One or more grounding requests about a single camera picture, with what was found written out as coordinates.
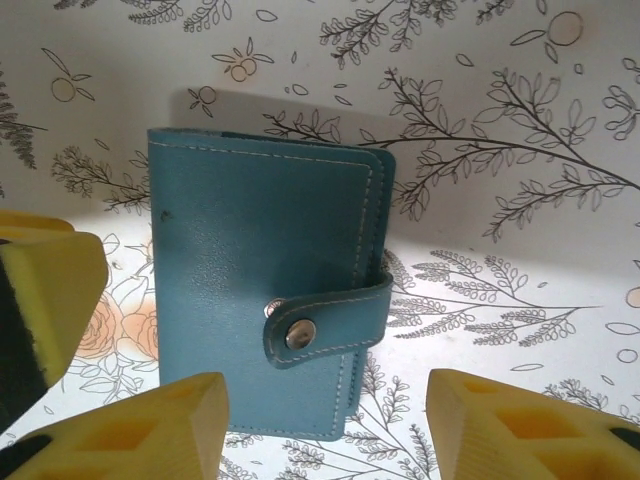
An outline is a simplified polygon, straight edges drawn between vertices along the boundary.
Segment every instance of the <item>patterned wallpaper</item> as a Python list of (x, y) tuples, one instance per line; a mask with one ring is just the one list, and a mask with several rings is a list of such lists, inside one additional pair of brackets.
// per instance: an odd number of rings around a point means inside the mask
[(439, 478), (431, 368), (640, 424), (639, 22), (632, 0), (2, 2), (2, 208), (100, 235), (110, 280), (0, 444), (157, 385), (156, 126), (398, 160), (395, 293), (357, 416), (333, 443), (230, 433), (221, 478)]

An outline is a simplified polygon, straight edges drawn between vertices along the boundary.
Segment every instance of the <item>flower drawing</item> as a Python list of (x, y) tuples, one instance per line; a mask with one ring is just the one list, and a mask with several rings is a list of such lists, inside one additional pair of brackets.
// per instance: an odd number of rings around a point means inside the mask
[[(103, 394), (106, 405), (141, 392), (145, 379), (137, 376), (158, 369), (158, 329), (151, 240), (121, 250), (115, 234), (103, 240), (109, 283), (100, 298), (68, 373), (87, 381), (80, 390)], [(119, 282), (114, 272), (123, 267), (112, 255), (124, 251), (140, 258), (140, 265)]]
[(121, 329), (121, 322), (120, 307), (109, 293), (104, 292), (84, 332), (76, 355), (91, 359), (110, 354), (115, 347), (116, 332)]
[(125, 336), (118, 340), (117, 349), (131, 360), (158, 360), (158, 320), (155, 302), (146, 302), (135, 313), (122, 320)]

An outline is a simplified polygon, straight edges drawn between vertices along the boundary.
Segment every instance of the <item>black foam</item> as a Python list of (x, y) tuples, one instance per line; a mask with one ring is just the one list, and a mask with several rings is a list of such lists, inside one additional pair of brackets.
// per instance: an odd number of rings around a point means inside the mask
[(0, 450), (0, 480), (9, 478), (9, 475), (31, 460), (52, 441), (53, 438), (49, 435), (36, 435)]
[(609, 431), (631, 448), (635, 448), (640, 452), (640, 432), (624, 427), (612, 428)]
[[(10, 243), (0, 239), (0, 245)], [(0, 262), (0, 432), (48, 391), (7, 272)]]

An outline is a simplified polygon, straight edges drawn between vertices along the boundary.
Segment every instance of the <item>white stitching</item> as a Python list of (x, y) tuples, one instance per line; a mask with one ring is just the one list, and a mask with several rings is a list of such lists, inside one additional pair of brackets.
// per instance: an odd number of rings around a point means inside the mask
[[(368, 202), (368, 195), (369, 195), (369, 190), (370, 190), (370, 186), (371, 186), (371, 176), (372, 176), (372, 169), (369, 165), (363, 165), (363, 164), (356, 164), (356, 163), (349, 163), (349, 162), (340, 162), (337, 160), (325, 160), (325, 159), (320, 159), (320, 158), (309, 158), (309, 157), (294, 157), (294, 156), (289, 156), (289, 155), (277, 155), (277, 154), (268, 154), (268, 153), (258, 153), (258, 152), (243, 152), (243, 151), (239, 151), (239, 150), (223, 150), (223, 149), (217, 149), (217, 148), (210, 148), (210, 147), (200, 147), (200, 146), (193, 146), (193, 145), (172, 145), (172, 144), (168, 144), (168, 143), (160, 143), (160, 142), (154, 142), (149, 140), (149, 144), (151, 145), (158, 145), (160, 147), (169, 147), (169, 148), (188, 148), (190, 150), (200, 150), (200, 151), (206, 151), (206, 152), (220, 152), (220, 153), (237, 153), (237, 154), (241, 154), (241, 155), (253, 155), (256, 157), (271, 157), (271, 158), (285, 158), (285, 159), (290, 159), (290, 160), (307, 160), (307, 161), (313, 161), (313, 162), (326, 162), (326, 163), (337, 163), (337, 164), (341, 164), (341, 165), (348, 165), (348, 166), (358, 166), (358, 167), (366, 167), (369, 170), (369, 176), (367, 178), (367, 187), (365, 190), (365, 199), (363, 202), (363, 206), (362, 206), (362, 217), (360, 220), (360, 235), (358, 237), (358, 245), (356, 247), (356, 262), (355, 262), (355, 266), (354, 266), (354, 277), (353, 277), (353, 284), (355, 284), (355, 276), (357, 274), (357, 268), (358, 268), (358, 262), (360, 260), (360, 249), (361, 249), (361, 242), (362, 242), (362, 235), (364, 233), (364, 218), (366, 216), (366, 211), (367, 211), (367, 202)], [(380, 161), (380, 159), (378, 157), (375, 157), (376, 160), (378, 160), (378, 163), (380, 165), (382, 165), (382, 162)], [(340, 363), (340, 372), (338, 374), (338, 387), (337, 387), (337, 391), (336, 391), (336, 402), (335, 402), (335, 407), (334, 407), (334, 411), (333, 411), (333, 423), (331, 425), (331, 434), (330, 435), (323, 435), (323, 434), (314, 434), (314, 433), (306, 433), (305, 435), (314, 435), (314, 436), (332, 436), (335, 431), (336, 431), (336, 426), (337, 426), (337, 422), (338, 422), (338, 405), (340, 404), (340, 388), (342, 386), (342, 378), (344, 376), (344, 361), (345, 361), (345, 357), (344, 355), (342, 355), (341, 358), (341, 363)], [(354, 368), (351, 371), (351, 376), (353, 377), (355, 375), (355, 367), (356, 364), (354, 362)], [(250, 429), (248, 427), (236, 427), (236, 428), (244, 428), (244, 429)], [(279, 432), (279, 433), (288, 433), (288, 434), (302, 434), (303, 432), (286, 432), (286, 431), (277, 431), (275, 430), (274, 432)]]
[[(386, 170), (384, 168), (384, 163), (382, 163), (382, 161), (380, 160), (380, 158), (378, 156), (376, 156), (376, 158), (378, 159), (378, 164), (380, 165), (380, 194), (378, 195), (378, 205), (377, 205), (377, 211), (376, 211), (376, 223), (374, 226), (374, 231), (373, 231), (373, 238), (371, 239), (371, 245), (372, 245), (372, 249), (371, 252), (369, 252), (369, 261), (368, 261), (368, 265), (367, 265), (367, 275), (371, 275), (371, 263), (372, 263), (372, 257), (373, 257), (373, 246), (375, 246), (375, 242), (376, 242), (376, 238), (378, 237), (378, 235), (380, 234), (380, 215), (382, 214), (381, 211), (381, 207), (382, 207), (382, 195), (385, 191), (385, 181), (386, 181)], [(355, 392), (355, 383), (356, 383), (356, 370), (358, 369), (358, 364), (362, 361), (362, 358), (360, 358), (360, 352), (356, 351), (353, 354), (353, 368), (351, 369), (351, 382), (349, 385), (349, 400), (348, 400), (348, 405), (351, 406), (353, 405), (353, 395)]]
[(301, 307), (297, 307), (297, 308), (294, 308), (293, 310), (288, 311), (287, 313), (282, 315), (280, 318), (278, 318), (278, 320), (275, 320), (273, 322), (273, 324), (271, 325), (271, 330), (269, 331), (269, 336), (267, 337), (267, 343), (269, 344), (269, 352), (273, 355), (273, 358), (278, 363), (293, 363), (293, 362), (296, 362), (298, 360), (302, 360), (303, 358), (312, 357), (312, 356), (318, 355), (320, 353), (336, 351), (336, 350), (344, 350), (345, 348), (352, 348), (352, 347), (357, 347), (357, 346), (370, 345), (372, 343), (376, 343), (376, 342), (380, 341), (380, 339), (382, 339), (382, 336), (375, 337), (375, 338), (373, 338), (371, 340), (365, 340), (365, 341), (362, 341), (360, 343), (351, 343), (351, 344), (348, 344), (348, 345), (339, 345), (339, 346), (336, 346), (336, 347), (322, 348), (320, 350), (314, 350), (313, 352), (305, 353), (304, 355), (300, 355), (298, 357), (294, 357), (294, 358), (292, 358), (290, 360), (283, 360), (280, 357), (278, 357), (277, 353), (273, 349), (273, 342), (271, 341), (271, 335), (273, 334), (273, 332), (276, 329), (276, 327), (278, 325), (280, 325), (287, 317), (290, 317), (295, 312), (298, 312), (300, 310), (304, 310), (305, 308), (313, 308), (313, 307), (317, 307), (319, 305), (335, 305), (337, 303), (355, 303), (355, 302), (362, 302), (364, 300), (374, 300), (376, 298), (380, 298), (382, 295), (383, 294), (374, 295), (372, 297), (347, 298), (347, 299), (344, 299), (344, 300), (331, 300), (331, 301), (328, 301), (328, 302), (316, 302), (316, 303), (312, 303), (312, 304), (309, 304), (309, 305), (303, 305)]
[(229, 425), (229, 430), (233, 431), (234, 428), (241, 428), (244, 430), (251, 430), (254, 432), (262, 432), (262, 433), (287, 433), (290, 435), (306, 435), (308, 437), (322, 438), (322, 437), (332, 437), (336, 433), (336, 425), (338, 420), (338, 405), (340, 404), (340, 387), (342, 386), (342, 378), (344, 377), (344, 355), (342, 356), (342, 360), (340, 362), (340, 373), (338, 375), (338, 387), (336, 390), (336, 404), (333, 408), (333, 424), (331, 425), (330, 433), (311, 433), (311, 432), (289, 432), (287, 430), (274, 430), (271, 428), (255, 428), (255, 427), (247, 427), (244, 425)]

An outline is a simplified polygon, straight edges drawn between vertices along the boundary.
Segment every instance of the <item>wallet strap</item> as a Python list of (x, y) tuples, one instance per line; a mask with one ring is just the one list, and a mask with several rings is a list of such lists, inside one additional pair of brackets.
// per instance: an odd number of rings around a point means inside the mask
[[(306, 295), (283, 302), (264, 326), (264, 349), (271, 364), (279, 369), (294, 367), (314, 358), (367, 349), (384, 337), (393, 277), (380, 272), (373, 287), (344, 292)], [(300, 320), (315, 326), (313, 339), (305, 348), (292, 350), (286, 337)]]

